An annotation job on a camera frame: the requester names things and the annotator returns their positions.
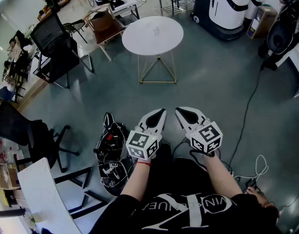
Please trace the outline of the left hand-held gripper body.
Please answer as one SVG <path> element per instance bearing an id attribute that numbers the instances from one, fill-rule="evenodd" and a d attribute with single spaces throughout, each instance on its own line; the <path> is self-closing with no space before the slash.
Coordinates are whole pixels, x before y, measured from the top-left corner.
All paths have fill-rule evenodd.
<path id="1" fill-rule="evenodd" d="M 162 139 L 163 124 L 150 128 L 144 123 L 131 130 L 126 141 L 126 148 L 130 156 L 142 160 L 149 160 L 159 149 Z"/>

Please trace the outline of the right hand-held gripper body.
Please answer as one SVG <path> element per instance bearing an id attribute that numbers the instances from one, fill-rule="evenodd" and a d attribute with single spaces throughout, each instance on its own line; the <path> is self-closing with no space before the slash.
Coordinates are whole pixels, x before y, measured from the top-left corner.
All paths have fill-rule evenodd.
<path id="1" fill-rule="evenodd" d="M 190 133 L 186 133 L 191 147 L 203 155 L 213 155 L 223 139 L 223 133 L 214 121 L 206 118 Z"/>

